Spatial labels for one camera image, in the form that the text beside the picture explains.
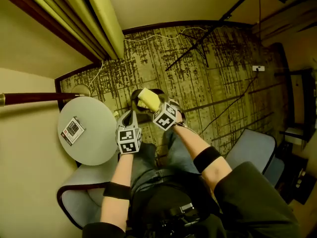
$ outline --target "round table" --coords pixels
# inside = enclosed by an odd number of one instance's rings
[[[86,128],[70,146],[61,132],[73,117]],[[117,150],[116,120],[110,109],[91,97],[78,97],[68,102],[58,119],[58,137],[65,151],[76,161],[90,166],[109,160]]]

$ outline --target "sleeve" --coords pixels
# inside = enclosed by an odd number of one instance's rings
[[[87,224],[83,228],[82,238],[123,238],[125,232],[110,223],[96,222]]]
[[[291,209],[252,163],[237,166],[216,185],[214,194],[225,218],[253,237],[300,237]]]

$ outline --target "gray chair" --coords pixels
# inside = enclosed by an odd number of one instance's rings
[[[275,157],[276,141],[272,136],[245,129],[226,157],[231,168],[250,161],[276,186],[284,170],[284,162]]]
[[[104,187],[111,181],[117,162],[116,153],[101,165],[81,165],[58,190],[59,206],[78,228],[100,220]]]

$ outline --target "white cable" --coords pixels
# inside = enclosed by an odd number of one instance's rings
[[[149,38],[152,38],[152,37],[154,37],[154,36],[160,36],[160,37],[162,37],[162,38],[166,38],[166,39],[173,40],[173,39],[177,39],[185,30],[187,30],[187,29],[193,29],[193,28],[199,28],[199,29],[201,29],[201,30],[207,32],[207,30],[205,30],[205,29],[203,29],[203,28],[200,28],[200,27],[198,27],[198,26],[194,26],[194,27],[185,28],[183,31],[180,32],[180,34],[178,34],[176,37],[173,37],[173,38],[171,38],[171,37],[166,37],[166,36],[163,36],[163,35],[160,35],[160,34],[154,34],[154,35],[151,35],[150,37],[147,37],[147,38],[145,38],[145,39],[138,40],[138,41],[127,40],[127,39],[124,39],[124,40],[125,40],[125,41],[128,41],[128,42],[142,42],[142,41],[145,41],[145,40],[147,40],[147,39],[149,39]]]
[[[88,86],[88,87],[90,87],[91,83],[92,83],[92,82],[96,79],[96,77],[98,77],[99,73],[100,73],[100,72],[101,72],[101,70],[103,69],[103,66],[104,66],[104,61],[103,61],[103,64],[101,65],[101,67],[100,67],[100,69],[99,69],[99,71],[98,71],[97,75],[93,78],[93,80],[92,80],[92,81],[90,81],[90,84],[89,84],[89,86]]]

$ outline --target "wall socket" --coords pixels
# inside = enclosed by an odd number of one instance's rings
[[[264,66],[260,66],[260,65],[253,65],[252,66],[252,70],[254,70],[254,71],[265,71],[265,67]]]

